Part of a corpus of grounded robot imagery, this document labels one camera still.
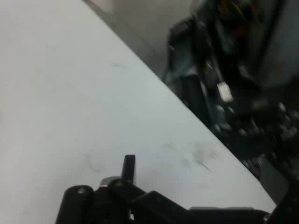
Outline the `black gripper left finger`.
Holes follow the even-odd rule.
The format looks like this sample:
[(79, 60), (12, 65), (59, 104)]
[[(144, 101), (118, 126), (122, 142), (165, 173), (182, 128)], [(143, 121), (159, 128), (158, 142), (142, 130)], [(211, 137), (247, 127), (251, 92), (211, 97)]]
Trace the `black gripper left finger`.
[(126, 155), (121, 176), (93, 190), (68, 188), (57, 224), (188, 224), (190, 212), (156, 191), (146, 193), (133, 184), (135, 156)]

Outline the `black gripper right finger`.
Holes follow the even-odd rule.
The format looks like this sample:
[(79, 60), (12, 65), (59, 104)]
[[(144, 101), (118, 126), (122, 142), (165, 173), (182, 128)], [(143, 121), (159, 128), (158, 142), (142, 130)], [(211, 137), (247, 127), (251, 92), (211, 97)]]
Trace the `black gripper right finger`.
[(299, 223), (299, 181), (289, 185), (283, 199), (264, 222), (265, 224), (298, 224)]

